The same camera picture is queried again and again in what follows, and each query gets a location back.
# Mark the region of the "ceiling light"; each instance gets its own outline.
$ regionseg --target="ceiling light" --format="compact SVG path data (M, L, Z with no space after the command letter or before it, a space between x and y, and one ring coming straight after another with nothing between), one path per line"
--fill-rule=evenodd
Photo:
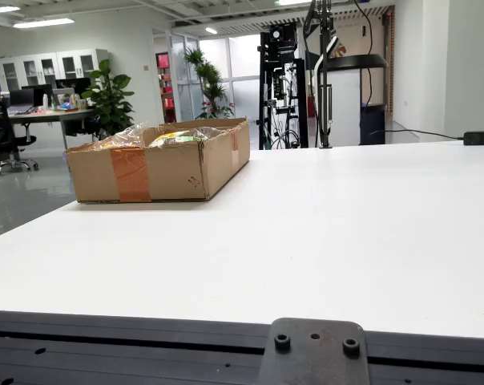
M55 18L53 20L42 20L41 22L19 22L14 24L14 28L36 28L38 26L60 26L61 24L71 24L75 22L70 18Z
M0 14L4 12L12 12L14 10L19 10L16 6L0 6Z
M277 0L278 6L293 6L294 4L302 4L303 2L311 2L311 0Z

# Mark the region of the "desk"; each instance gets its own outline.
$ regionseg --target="desk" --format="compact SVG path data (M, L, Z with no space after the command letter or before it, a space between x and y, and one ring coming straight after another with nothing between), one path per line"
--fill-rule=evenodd
M25 114L25 115L11 115L9 120L12 124L26 124L26 123L51 123L64 122L66 120L83 120L90 116L91 111L51 111L46 114ZM64 147L67 149L66 129L64 124L61 124L63 130Z
M484 337L484 147L252 152L209 202L71 203L0 236L0 310Z

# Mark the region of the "snack package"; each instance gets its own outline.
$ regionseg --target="snack package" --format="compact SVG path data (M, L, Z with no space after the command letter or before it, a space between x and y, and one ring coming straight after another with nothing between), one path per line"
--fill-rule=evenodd
M153 140L149 145L149 148L158 147L162 148L166 145L173 143L185 143L191 142L193 140L201 141L215 138L222 133L222 130L212 127L198 127L192 128L186 131L170 132L168 134L163 134Z
M121 147L144 147L143 131L147 128L144 123L136 124L127 128L124 131L118 132L113 136L109 136L99 142L94 142L91 150L98 151L105 148L121 148Z

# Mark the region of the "potted plant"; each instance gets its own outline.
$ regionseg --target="potted plant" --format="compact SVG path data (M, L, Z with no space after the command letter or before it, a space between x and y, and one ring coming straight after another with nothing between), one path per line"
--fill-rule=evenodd
M108 135L114 135L133 125L133 119L128 115L133 112L133 106L124 99L135 94L133 91L124 91L131 77L112 77L108 59L102 60L99 71L92 71L90 77L92 84L82 93L82 97L91 98L95 103L91 114L99 119L100 129Z
M235 107L233 103L229 106L221 106L220 102L228 100L226 91L221 83L219 70L207 61L202 50L187 50L185 54L185 61L194 66L197 77L200 80L201 92L207 99L203 102L201 113L196 119L208 118L229 118L234 116L232 108Z

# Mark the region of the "black metal frame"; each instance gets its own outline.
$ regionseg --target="black metal frame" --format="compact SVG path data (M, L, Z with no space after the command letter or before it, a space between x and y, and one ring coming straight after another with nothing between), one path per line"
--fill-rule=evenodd
M269 332L261 324L0 311L0 384L254 384ZM365 331L365 347L372 385L484 385L484 339Z
M270 32L265 31L260 34L260 100L259 100L259 149L271 149L273 131L272 131L272 111L276 106L272 106L270 100L272 99L272 89L274 89L274 79L272 78L275 69L283 67L286 63L292 63L296 70L296 84L297 94L291 99L297 100L297 116L291 116L290 110L287 111L287 119L285 125L284 136L285 148L291 148L289 122L290 119L298 119L299 136L298 145L301 148L309 147L309 133L308 133L308 109L306 98L306 75L305 75L305 61L303 59L290 58L289 54L277 54L279 49L276 49L276 44L271 42Z

